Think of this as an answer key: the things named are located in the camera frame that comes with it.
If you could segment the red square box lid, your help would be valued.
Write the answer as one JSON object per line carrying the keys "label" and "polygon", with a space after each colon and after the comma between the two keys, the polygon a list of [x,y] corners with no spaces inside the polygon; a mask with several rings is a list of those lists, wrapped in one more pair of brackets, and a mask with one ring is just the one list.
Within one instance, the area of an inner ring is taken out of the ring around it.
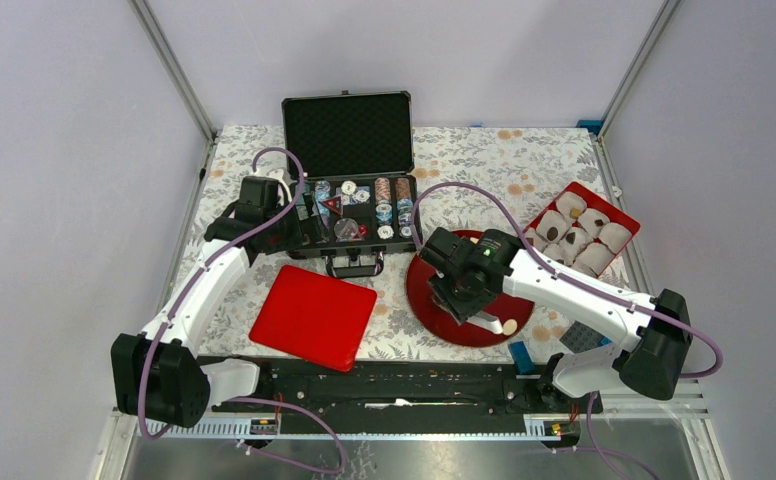
{"label": "red square box lid", "polygon": [[283,266],[248,338],[259,345],[335,370],[352,370],[375,290]]}

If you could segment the silver metal tongs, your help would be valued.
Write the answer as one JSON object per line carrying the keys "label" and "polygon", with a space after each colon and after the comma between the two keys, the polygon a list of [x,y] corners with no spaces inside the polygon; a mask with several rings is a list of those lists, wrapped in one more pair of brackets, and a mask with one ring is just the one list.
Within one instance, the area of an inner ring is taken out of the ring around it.
{"label": "silver metal tongs", "polygon": [[485,312],[483,312],[482,316],[475,315],[470,317],[467,322],[494,335],[504,334],[503,323],[500,321],[500,319],[498,317],[487,315]]}

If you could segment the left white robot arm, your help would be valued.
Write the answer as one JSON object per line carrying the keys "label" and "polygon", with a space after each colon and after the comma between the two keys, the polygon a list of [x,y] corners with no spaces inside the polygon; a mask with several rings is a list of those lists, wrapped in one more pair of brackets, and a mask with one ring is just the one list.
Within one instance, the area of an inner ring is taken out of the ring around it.
{"label": "left white robot arm", "polygon": [[256,258],[292,250],[303,240],[296,204],[298,179],[247,176],[239,196],[207,227],[191,273],[140,333],[121,334],[110,356],[120,412],[167,426],[190,428],[206,410],[237,398],[260,411],[274,385],[258,365],[225,359],[202,365],[198,351],[229,291]]}

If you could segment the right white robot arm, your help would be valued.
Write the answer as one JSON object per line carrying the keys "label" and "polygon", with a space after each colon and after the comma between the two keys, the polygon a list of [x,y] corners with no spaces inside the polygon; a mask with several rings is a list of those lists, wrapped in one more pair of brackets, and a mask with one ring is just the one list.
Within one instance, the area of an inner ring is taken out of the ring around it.
{"label": "right white robot arm", "polygon": [[608,339],[605,346],[548,360],[537,386],[547,410],[561,412],[587,394],[618,387],[660,401],[674,396],[693,340],[681,294],[665,289],[652,297],[619,289],[495,229],[472,241],[437,228],[419,256],[435,271],[428,280],[434,297],[459,324],[505,294],[546,306]]}

